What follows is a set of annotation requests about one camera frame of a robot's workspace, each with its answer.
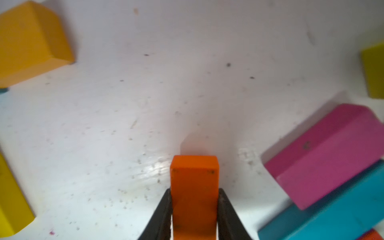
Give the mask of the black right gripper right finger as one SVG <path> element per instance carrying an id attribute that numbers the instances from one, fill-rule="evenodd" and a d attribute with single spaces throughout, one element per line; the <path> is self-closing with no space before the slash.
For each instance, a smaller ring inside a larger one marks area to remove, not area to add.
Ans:
<path id="1" fill-rule="evenodd" d="M 219 240 L 252 240 L 223 189 L 218 198 Z"/>

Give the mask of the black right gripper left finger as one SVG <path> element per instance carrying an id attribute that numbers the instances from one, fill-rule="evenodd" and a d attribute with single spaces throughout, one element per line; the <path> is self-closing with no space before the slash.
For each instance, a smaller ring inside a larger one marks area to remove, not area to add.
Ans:
<path id="1" fill-rule="evenodd" d="M 171 190 L 167 189 L 138 240 L 170 240 L 172 213 Z"/>

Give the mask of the orange block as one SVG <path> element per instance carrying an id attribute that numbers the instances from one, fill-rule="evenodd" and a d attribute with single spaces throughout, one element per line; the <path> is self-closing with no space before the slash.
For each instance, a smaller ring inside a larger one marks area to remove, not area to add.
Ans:
<path id="1" fill-rule="evenodd" d="M 215 240 L 220 166 L 215 156 L 174 156 L 171 167 L 175 240 Z"/>

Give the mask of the small teal block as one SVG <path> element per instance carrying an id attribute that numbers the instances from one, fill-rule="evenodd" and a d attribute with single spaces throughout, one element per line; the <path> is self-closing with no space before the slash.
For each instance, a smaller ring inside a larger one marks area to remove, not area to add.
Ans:
<path id="1" fill-rule="evenodd" d="M 3 89 L 0 89 L 0 94 L 4 94 L 6 92 L 8 92 L 8 88 L 3 88 Z"/>

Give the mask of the lime yellow block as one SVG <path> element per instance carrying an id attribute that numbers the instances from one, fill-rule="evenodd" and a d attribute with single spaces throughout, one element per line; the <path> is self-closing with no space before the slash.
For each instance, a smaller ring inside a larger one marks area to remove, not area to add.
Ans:
<path id="1" fill-rule="evenodd" d="M 384 42 L 362 50 L 365 81 L 372 99 L 384 99 Z"/>

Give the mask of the small amber block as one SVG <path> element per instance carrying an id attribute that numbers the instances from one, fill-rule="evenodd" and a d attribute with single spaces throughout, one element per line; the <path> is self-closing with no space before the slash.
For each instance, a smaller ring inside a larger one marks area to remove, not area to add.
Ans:
<path id="1" fill-rule="evenodd" d="M 60 17 L 26 1 L 1 14 L 1 88 L 6 89 L 76 60 Z"/>

